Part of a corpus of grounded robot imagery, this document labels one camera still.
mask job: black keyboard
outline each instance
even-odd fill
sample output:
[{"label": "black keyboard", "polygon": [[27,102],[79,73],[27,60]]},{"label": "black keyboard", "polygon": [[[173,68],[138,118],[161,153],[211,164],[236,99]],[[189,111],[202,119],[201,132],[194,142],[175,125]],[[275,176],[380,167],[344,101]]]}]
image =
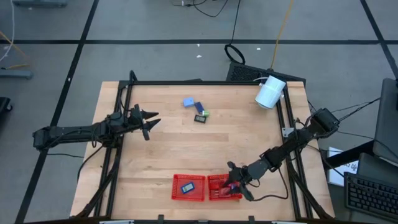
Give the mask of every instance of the black keyboard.
[{"label": "black keyboard", "polygon": [[268,77],[272,75],[282,81],[298,81],[303,82],[305,85],[305,79],[294,77],[291,75],[282,74],[279,72],[274,72],[272,70],[264,70],[261,68],[251,67],[247,65],[242,65],[240,63],[231,62],[229,65],[228,75],[226,77],[227,81],[253,81],[256,78]]},{"label": "black keyboard", "polygon": [[398,221],[398,186],[345,172],[344,194],[347,208]]}]

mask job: small red basket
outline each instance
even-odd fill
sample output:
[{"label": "small red basket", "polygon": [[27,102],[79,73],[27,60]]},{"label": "small red basket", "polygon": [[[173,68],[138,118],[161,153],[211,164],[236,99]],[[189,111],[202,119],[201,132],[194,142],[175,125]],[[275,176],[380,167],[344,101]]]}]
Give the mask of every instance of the small red basket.
[{"label": "small red basket", "polygon": [[[205,176],[201,175],[185,175],[185,174],[174,174],[173,177],[173,200],[189,200],[202,202],[205,200]],[[193,183],[195,189],[183,193],[181,187]]]},{"label": "small red basket", "polygon": [[228,174],[221,175],[209,175],[207,176],[209,184],[209,199],[215,200],[239,200],[242,199],[242,194],[227,194],[231,189],[231,186],[222,188],[222,185],[227,181]]}]

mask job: yellow cable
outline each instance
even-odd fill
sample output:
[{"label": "yellow cable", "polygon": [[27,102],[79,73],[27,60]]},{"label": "yellow cable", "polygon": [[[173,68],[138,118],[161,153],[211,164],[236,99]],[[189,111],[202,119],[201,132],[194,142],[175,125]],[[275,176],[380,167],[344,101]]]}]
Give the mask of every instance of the yellow cable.
[{"label": "yellow cable", "polygon": [[287,18],[289,17],[290,11],[292,10],[292,6],[293,6],[293,0],[290,0],[289,8],[288,8],[288,10],[286,12],[285,19],[284,19],[284,21],[282,23],[282,26],[280,27],[278,37],[276,38],[276,44],[275,44],[275,48],[274,48],[274,56],[272,56],[272,62],[271,62],[271,69],[274,66],[274,61],[275,61],[275,58],[276,58],[276,52],[278,51],[278,43],[279,43],[280,36],[282,35],[282,31],[284,30]]},{"label": "yellow cable", "polygon": [[[9,40],[8,37],[7,37],[5,34],[3,34],[1,31],[0,31],[0,35],[2,35],[10,44],[12,44],[12,43],[11,43],[11,40]],[[25,57],[25,59],[28,59],[28,60],[29,60],[29,57],[28,57],[19,47],[17,47],[15,44],[12,44],[12,46],[13,46],[19,53],[21,53],[21,54]]]},{"label": "yellow cable", "polygon": [[22,65],[12,65],[6,69],[13,69],[13,68],[22,68],[22,67],[28,67],[28,64],[22,64]]}]

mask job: white paper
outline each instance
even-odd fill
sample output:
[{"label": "white paper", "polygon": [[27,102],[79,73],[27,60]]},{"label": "white paper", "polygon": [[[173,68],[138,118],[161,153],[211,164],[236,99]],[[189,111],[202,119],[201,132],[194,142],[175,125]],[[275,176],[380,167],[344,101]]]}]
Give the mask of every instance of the white paper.
[{"label": "white paper", "polygon": [[[335,149],[334,147],[329,147],[329,150],[330,151],[328,151],[328,157],[343,152],[342,150]],[[336,170],[341,174],[344,174],[344,172],[350,172],[352,174],[356,174],[356,171],[358,170],[358,161],[350,162],[349,164],[339,166],[336,168]],[[329,174],[329,180],[328,180],[329,183],[339,186],[344,186],[344,178],[340,176],[336,171],[330,169],[328,174]]]}]

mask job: blue object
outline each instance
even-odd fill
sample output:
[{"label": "blue object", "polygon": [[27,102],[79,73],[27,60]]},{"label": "blue object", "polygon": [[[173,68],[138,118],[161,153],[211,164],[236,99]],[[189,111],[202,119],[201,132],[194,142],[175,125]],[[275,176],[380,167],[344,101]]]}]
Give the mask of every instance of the blue object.
[{"label": "blue object", "polygon": [[184,103],[184,107],[191,107],[191,106],[193,106],[195,103],[193,102],[193,97],[188,97],[188,98],[185,98],[183,101],[182,101],[183,103]]},{"label": "blue object", "polygon": [[200,102],[195,103],[195,107],[197,108],[198,113],[201,114],[202,111],[204,111],[205,109],[203,108],[203,106],[201,105]]},{"label": "blue object", "polygon": [[181,187],[181,191],[183,194],[186,194],[186,193],[190,192],[191,190],[195,190],[195,186],[194,186],[193,182],[189,182]]}]

